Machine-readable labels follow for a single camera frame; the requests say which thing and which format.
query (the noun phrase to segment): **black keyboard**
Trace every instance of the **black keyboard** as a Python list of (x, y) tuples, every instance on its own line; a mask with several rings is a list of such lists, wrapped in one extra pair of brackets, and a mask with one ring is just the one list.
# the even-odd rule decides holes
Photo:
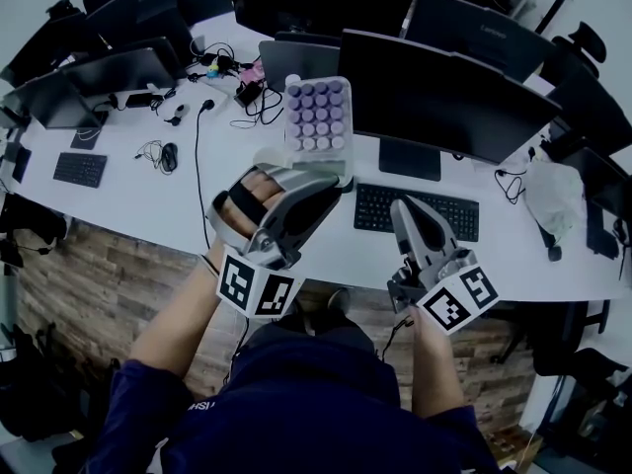
[(52, 178), (73, 185), (98, 188), (107, 161), (108, 157), (100, 154), (61, 153)]
[(478, 242), (478, 202), (383, 186), (357, 185), (354, 228), (393, 233), (391, 203), (403, 195), (418, 198), (441, 214), (459, 241)]

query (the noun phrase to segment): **white desk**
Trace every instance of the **white desk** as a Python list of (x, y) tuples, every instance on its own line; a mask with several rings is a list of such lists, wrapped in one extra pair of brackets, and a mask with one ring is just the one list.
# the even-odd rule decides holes
[[(263, 38), (234, 22), (233, 15), (197, 26), (206, 43), (223, 40), (247, 61), (257, 56)], [(218, 84), (234, 92), (235, 80)], [(131, 237), (190, 253), (204, 250), (198, 204), (194, 147), (196, 115), (212, 90), (185, 83), (174, 102), (189, 103), (191, 113), (172, 127), (147, 109), (112, 112), (94, 153), (109, 156), (101, 186), (78, 187), (54, 181), (53, 171), (62, 151), (71, 151), (73, 131), (44, 130), (33, 122), (22, 143), (33, 151), (24, 180), (10, 188), (42, 205)], [(229, 187), (251, 165), (264, 146), (281, 146), (282, 118), (270, 126), (240, 130), (229, 125), (242, 119), (243, 110), (232, 100), (204, 113), (200, 123), (199, 162), (204, 205)], [(179, 148), (179, 167), (171, 176), (151, 163), (134, 160), (146, 141), (161, 139)], [(494, 181), (493, 168), (455, 161), (442, 154), (443, 180), (439, 183), (384, 174), (377, 169), (378, 140), (355, 138), (355, 176), (359, 182), (426, 191), (480, 202), (480, 242), (465, 244), (476, 251), (502, 299), (520, 301), (598, 300), (618, 298), (628, 291), (630, 271), (618, 280), (620, 260), (595, 256), (586, 247), (586, 229), (577, 227), (563, 241), (564, 256), (550, 263), (537, 225), (523, 200), (509, 204)], [(353, 228), (356, 194), (344, 195), (333, 212), (302, 250), (294, 269), (306, 277), (347, 285), (386, 288), (402, 265), (391, 234)]]

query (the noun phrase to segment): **lenovo logo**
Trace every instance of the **lenovo logo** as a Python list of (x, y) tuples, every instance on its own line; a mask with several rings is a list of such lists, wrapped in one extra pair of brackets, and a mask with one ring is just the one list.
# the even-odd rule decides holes
[(503, 34), (502, 32), (499, 32), (498, 30), (494, 30), (493, 28), (486, 27), (485, 25), (481, 25), (481, 31), (491, 36), (498, 37), (499, 39), (507, 38), (507, 35)]

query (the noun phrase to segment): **shirt sleeve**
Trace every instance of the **shirt sleeve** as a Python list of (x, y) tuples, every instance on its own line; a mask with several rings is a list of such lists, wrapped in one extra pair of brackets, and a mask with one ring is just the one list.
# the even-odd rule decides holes
[(450, 409), (427, 418), (427, 422), (440, 429), (459, 456), (461, 468), (476, 472), (499, 473), (498, 463), (483, 435), (478, 430), (472, 406)]
[(145, 472), (156, 444), (192, 403), (191, 392), (172, 372), (127, 361), (114, 377), (108, 416), (85, 472)]

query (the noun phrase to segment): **person's right arm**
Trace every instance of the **person's right arm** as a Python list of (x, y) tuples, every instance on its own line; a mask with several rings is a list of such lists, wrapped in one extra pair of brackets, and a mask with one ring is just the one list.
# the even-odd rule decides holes
[(417, 307), (409, 312), (415, 320), (413, 413), (425, 419), (463, 407), (449, 337)]

